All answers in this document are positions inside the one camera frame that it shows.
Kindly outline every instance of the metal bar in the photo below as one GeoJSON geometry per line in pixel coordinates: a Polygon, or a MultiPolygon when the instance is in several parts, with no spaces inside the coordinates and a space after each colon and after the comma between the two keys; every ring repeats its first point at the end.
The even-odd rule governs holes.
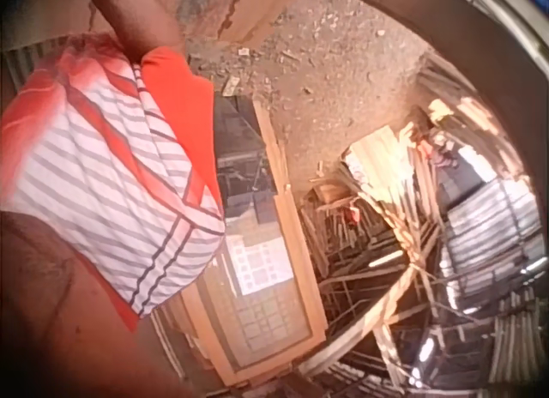
{"type": "Polygon", "coordinates": [[[504,0],[480,1],[509,30],[536,65],[549,77],[549,61],[541,50],[544,45],[529,26],[513,13],[513,10],[509,8],[509,5],[504,0]]]}
{"type": "Polygon", "coordinates": [[[332,398],[341,398],[341,397],[343,397],[347,392],[349,392],[350,390],[354,389],[355,387],[360,385],[362,382],[364,382],[364,380],[368,376],[369,376],[369,374],[365,374],[363,377],[357,379],[353,383],[348,384],[344,389],[341,389],[341,390],[335,392],[334,394],[332,394],[332,398]]]}
{"type": "Polygon", "coordinates": [[[549,47],[549,21],[530,0],[504,0],[549,47]]]}
{"type": "MultiPolygon", "coordinates": [[[[379,291],[383,289],[389,289],[390,285],[381,285],[381,286],[369,286],[367,288],[353,288],[353,292],[371,292],[371,291],[379,291]]],[[[345,291],[341,289],[335,289],[331,291],[332,293],[345,293],[345,291]]]]}
{"type": "Polygon", "coordinates": [[[478,320],[478,319],[476,319],[476,318],[473,318],[473,317],[471,317],[471,316],[469,316],[469,315],[465,315],[465,314],[459,312],[458,310],[454,310],[453,308],[450,308],[449,306],[446,306],[446,305],[444,305],[444,304],[440,304],[440,303],[438,303],[438,302],[434,302],[434,305],[436,305],[436,306],[438,306],[438,307],[440,307],[440,308],[442,308],[442,309],[444,309],[444,310],[447,310],[447,311],[449,311],[449,312],[452,312],[454,315],[457,315],[457,316],[459,316],[459,317],[461,317],[461,318],[465,318],[465,319],[467,319],[468,321],[471,321],[472,323],[476,323],[477,325],[481,325],[481,321],[480,321],[480,320],[478,320]]]}
{"type": "Polygon", "coordinates": [[[354,313],[354,310],[356,308],[359,307],[359,305],[362,305],[362,304],[367,304],[371,302],[369,299],[361,299],[359,302],[357,302],[355,305],[353,305],[351,308],[349,308],[348,310],[346,311],[343,311],[343,313],[341,313],[334,321],[332,321],[331,323],[329,323],[329,327],[330,328],[333,328],[346,314],[348,314],[349,312],[353,312],[354,313]]]}
{"type": "MultiPolygon", "coordinates": [[[[345,295],[347,296],[347,302],[349,303],[349,308],[353,308],[353,299],[351,298],[351,294],[349,293],[349,288],[347,288],[347,283],[343,282],[343,289],[345,290],[345,295]]],[[[353,315],[356,317],[357,313],[355,310],[353,310],[353,315]]]]}

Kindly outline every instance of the wooden plank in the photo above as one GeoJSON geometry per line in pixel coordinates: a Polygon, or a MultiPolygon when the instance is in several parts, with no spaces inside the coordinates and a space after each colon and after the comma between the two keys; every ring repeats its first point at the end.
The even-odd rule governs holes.
{"type": "Polygon", "coordinates": [[[381,352],[383,362],[387,366],[391,382],[395,387],[401,389],[401,386],[406,381],[406,378],[404,374],[398,370],[399,367],[402,367],[402,362],[398,356],[396,344],[393,340],[393,335],[391,334],[389,325],[386,323],[379,323],[376,327],[374,327],[372,332],[376,338],[376,343],[379,346],[379,351],[381,352]]]}
{"type": "Polygon", "coordinates": [[[419,304],[415,305],[409,310],[405,310],[403,312],[399,312],[398,314],[394,314],[392,317],[390,317],[388,320],[385,321],[387,325],[394,325],[396,323],[399,323],[400,321],[404,321],[405,319],[408,319],[409,317],[413,317],[416,314],[419,314],[421,311],[426,310],[429,308],[429,304],[419,304]]]}
{"type": "Polygon", "coordinates": [[[322,332],[328,327],[328,321],[292,193],[287,191],[275,196],[274,204],[310,326],[313,331],[322,332]]]}
{"type": "Polygon", "coordinates": [[[353,203],[353,201],[356,199],[357,199],[356,196],[346,196],[345,198],[341,198],[335,202],[321,205],[320,207],[317,207],[316,211],[322,212],[322,211],[329,211],[330,209],[346,207],[347,205],[350,205],[351,203],[353,203]]]}
{"type": "Polygon", "coordinates": [[[220,25],[218,39],[258,47],[272,30],[271,23],[292,0],[232,0],[220,25]]]}
{"type": "Polygon", "coordinates": [[[208,318],[208,313],[206,312],[196,283],[185,288],[181,293],[181,297],[189,310],[193,323],[196,325],[196,332],[199,335],[201,345],[206,350],[210,361],[226,386],[248,382],[255,377],[261,377],[267,373],[271,373],[274,376],[276,375],[273,374],[274,370],[278,368],[283,371],[287,364],[308,353],[325,338],[323,332],[321,334],[313,334],[310,338],[281,351],[269,359],[246,367],[241,371],[235,371],[208,318]]]}
{"type": "Polygon", "coordinates": [[[344,185],[332,183],[315,185],[314,190],[317,193],[320,202],[325,205],[329,205],[342,199],[348,198],[351,192],[344,185]]]}
{"type": "Polygon", "coordinates": [[[273,173],[274,183],[279,192],[274,197],[277,208],[281,232],[287,245],[288,255],[292,263],[293,272],[298,283],[299,291],[305,301],[305,310],[310,319],[313,332],[322,332],[328,327],[328,320],[324,313],[323,302],[317,286],[315,271],[312,267],[309,249],[305,242],[305,235],[301,228],[298,210],[293,200],[288,184],[286,157],[281,152],[276,141],[275,131],[270,121],[268,111],[257,99],[253,101],[256,110],[257,122],[267,149],[268,162],[273,173]]]}
{"type": "MultiPolygon", "coordinates": [[[[438,229],[425,243],[420,257],[424,259],[429,256],[433,250],[437,239],[438,229]]],[[[299,372],[312,377],[320,372],[325,371],[343,355],[351,351],[364,337],[369,334],[374,326],[380,320],[386,320],[395,313],[398,300],[404,292],[410,287],[413,282],[413,277],[416,276],[417,270],[408,267],[398,281],[383,295],[368,311],[365,311],[361,316],[357,317],[353,323],[348,325],[337,338],[331,341],[328,345],[315,354],[310,356],[306,361],[299,366],[299,372]]]]}
{"type": "Polygon", "coordinates": [[[307,214],[306,210],[301,208],[299,212],[301,213],[301,218],[304,221],[305,231],[307,232],[305,235],[308,235],[310,238],[310,247],[313,255],[312,259],[313,261],[315,261],[320,275],[323,278],[326,278],[329,274],[329,260],[323,251],[322,244],[318,240],[317,229],[313,225],[313,222],[307,214]]]}

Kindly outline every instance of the person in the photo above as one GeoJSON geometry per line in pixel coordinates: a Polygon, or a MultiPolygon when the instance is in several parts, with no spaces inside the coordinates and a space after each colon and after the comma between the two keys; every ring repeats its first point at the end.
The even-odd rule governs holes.
{"type": "Polygon", "coordinates": [[[431,138],[434,127],[429,116],[418,106],[407,115],[407,125],[401,130],[399,138],[404,145],[416,148],[419,153],[436,168],[454,168],[459,166],[455,155],[444,145],[437,145],[431,138]]]}
{"type": "Polygon", "coordinates": [[[213,86],[160,0],[92,2],[116,36],[69,37],[2,117],[3,368],[40,396],[190,396],[132,332],[224,239],[213,86]]]}

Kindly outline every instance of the corrugated metal sheet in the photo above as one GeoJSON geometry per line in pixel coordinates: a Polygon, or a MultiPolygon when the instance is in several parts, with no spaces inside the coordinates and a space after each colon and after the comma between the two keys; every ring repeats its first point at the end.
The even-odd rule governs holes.
{"type": "Polygon", "coordinates": [[[455,154],[455,158],[459,162],[457,168],[437,169],[439,205],[444,210],[453,208],[484,183],[474,168],[459,154],[455,154]]]}
{"type": "Polygon", "coordinates": [[[519,287],[529,279],[521,270],[546,254],[535,197],[522,182],[495,179],[450,210],[448,218],[441,269],[443,276],[459,278],[449,283],[449,291],[462,309],[472,306],[469,297],[494,284],[513,280],[519,287]]]}

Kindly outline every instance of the pile of wood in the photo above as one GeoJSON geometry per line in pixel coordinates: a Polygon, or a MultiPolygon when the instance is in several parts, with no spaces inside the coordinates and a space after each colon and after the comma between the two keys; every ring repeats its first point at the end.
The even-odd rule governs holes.
{"type": "Polygon", "coordinates": [[[524,168],[498,119],[473,85],[440,56],[426,56],[418,83],[430,95],[431,120],[444,136],[461,146],[470,145],[484,156],[501,178],[519,179],[524,168]]]}
{"type": "Polygon", "coordinates": [[[299,214],[319,280],[365,251],[395,242],[383,218],[341,181],[317,183],[302,200],[299,214]]]}
{"type": "MultiPolygon", "coordinates": [[[[348,275],[331,274],[321,282],[321,292],[326,287],[325,299],[335,292],[342,292],[350,306],[329,321],[329,329],[333,329],[330,334],[332,341],[299,366],[303,374],[314,376],[326,371],[371,331],[379,329],[380,325],[388,329],[391,323],[397,322],[400,318],[393,316],[397,312],[399,299],[417,282],[416,278],[421,280],[433,318],[438,318],[429,281],[431,273],[427,271],[427,259],[437,262],[438,251],[435,248],[440,246],[443,230],[436,194],[433,193],[437,185],[434,173],[429,162],[417,150],[402,145],[388,127],[355,142],[343,156],[336,179],[384,219],[406,257],[391,266],[385,262],[383,265],[364,262],[358,270],[348,275]],[[374,292],[375,295],[364,299],[361,294],[373,291],[376,286],[379,290],[374,292]]],[[[327,303],[325,306],[341,305],[345,308],[344,302],[327,303]]],[[[443,346],[442,331],[438,331],[437,337],[438,344],[443,346]]],[[[402,364],[380,342],[379,337],[376,338],[382,360],[390,368],[391,380],[396,388],[400,388],[401,377],[395,374],[402,364]]]]}

